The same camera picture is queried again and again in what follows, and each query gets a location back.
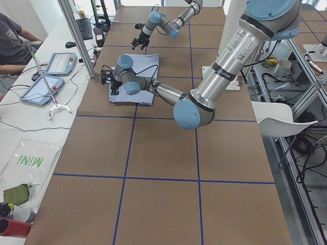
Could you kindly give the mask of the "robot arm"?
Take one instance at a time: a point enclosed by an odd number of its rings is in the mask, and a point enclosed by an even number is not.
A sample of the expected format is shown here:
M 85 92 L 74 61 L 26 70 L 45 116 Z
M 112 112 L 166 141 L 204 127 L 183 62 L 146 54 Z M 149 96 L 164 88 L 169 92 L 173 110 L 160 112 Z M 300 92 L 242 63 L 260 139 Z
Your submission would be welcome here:
M 133 59 L 121 55 L 110 75 L 110 88 L 128 95 L 148 91 L 173 105 L 176 123 L 184 129 L 208 125 L 216 114 L 216 101 L 265 41 L 293 38 L 299 31 L 300 1 L 247 1 L 239 27 L 227 46 L 207 68 L 200 85 L 188 93 L 133 70 Z
M 141 45 L 141 50 L 149 45 L 149 38 L 156 27 L 160 27 L 168 36 L 176 38 L 180 33 L 180 29 L 195 15 L 199 14 L 203 0 L 186 1 L 189 6 L 173 21 L 169 21 L 161 12 L 151 11 L 145 23 L 135 25 L 136 29 L 141 30 L 138 38 L 132 41 L 132 50 Z

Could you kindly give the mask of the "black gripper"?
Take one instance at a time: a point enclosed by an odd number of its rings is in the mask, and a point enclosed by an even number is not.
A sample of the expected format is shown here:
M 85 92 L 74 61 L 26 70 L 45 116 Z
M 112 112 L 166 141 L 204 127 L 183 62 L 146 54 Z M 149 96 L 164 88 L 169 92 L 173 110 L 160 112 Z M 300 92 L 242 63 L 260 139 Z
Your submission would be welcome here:
M 119 95 L 119 87 L 122 86 L 122 82 L 120 78 L 116 75 L 111 75 L 111 86 L 110 86 L 110 95 L 111 96 L 118 96 Z
M 135 50 L 135 48 L 137 46 L 141 47 L 141 50 L 143 50 L 145 47 L 148 46 L 149 42 L 150 42 L 150 36 L 146 34 L 145 32 L 141 31 L 140 35 L 138 38 L 134 38 L 134 40 L 132 41 L 132 50 Z

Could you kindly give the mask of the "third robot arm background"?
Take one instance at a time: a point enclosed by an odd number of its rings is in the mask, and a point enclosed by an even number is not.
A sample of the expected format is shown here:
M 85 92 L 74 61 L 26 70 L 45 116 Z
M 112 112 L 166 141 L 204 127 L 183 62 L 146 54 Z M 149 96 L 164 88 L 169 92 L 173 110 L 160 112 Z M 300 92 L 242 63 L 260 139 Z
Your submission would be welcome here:
M 319 44 L 303 44 L 303 47 L 312 61 L 326 63 L 326 36 Z

